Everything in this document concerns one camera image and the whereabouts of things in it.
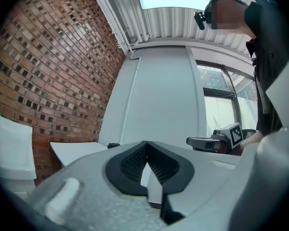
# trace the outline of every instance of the rectangular light fixture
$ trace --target rectangular light fixture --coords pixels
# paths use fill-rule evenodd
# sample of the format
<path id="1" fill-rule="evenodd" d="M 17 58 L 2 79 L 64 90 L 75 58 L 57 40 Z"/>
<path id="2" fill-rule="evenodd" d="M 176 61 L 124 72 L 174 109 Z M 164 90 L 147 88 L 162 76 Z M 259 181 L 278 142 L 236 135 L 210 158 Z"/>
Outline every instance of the rectangular light fixture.
<path id="1" fill-rule="evenodd" d="M 188 8 L 204 11 L 210 0 L 139 0 L 143 10 L 155 8 Z"/>

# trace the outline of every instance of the white ceiling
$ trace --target white ceiling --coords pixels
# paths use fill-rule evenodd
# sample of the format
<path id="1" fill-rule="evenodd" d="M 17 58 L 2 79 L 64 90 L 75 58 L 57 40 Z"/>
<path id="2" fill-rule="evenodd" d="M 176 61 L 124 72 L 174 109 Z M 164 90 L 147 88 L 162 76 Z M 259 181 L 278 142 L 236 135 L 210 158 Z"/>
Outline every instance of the white ceiling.
<path id="1" fill-rule="evenodd" d="M 254 0 L 243 0 L 247 4 Z M 208 26 L 201 31 L 195 20 L 194 10 L 184 8 L 159 8 L 143 11 L 139 0 L 112 0 L 114 11 L 120 18 L 122 27 L 131 42 L 146 41 L 156 38 L 189 38 L 201 39 L 222 44 L 245 55 L 248 51 L 245 42 L 249 37 L 244 35 L 218 34 Z"/>

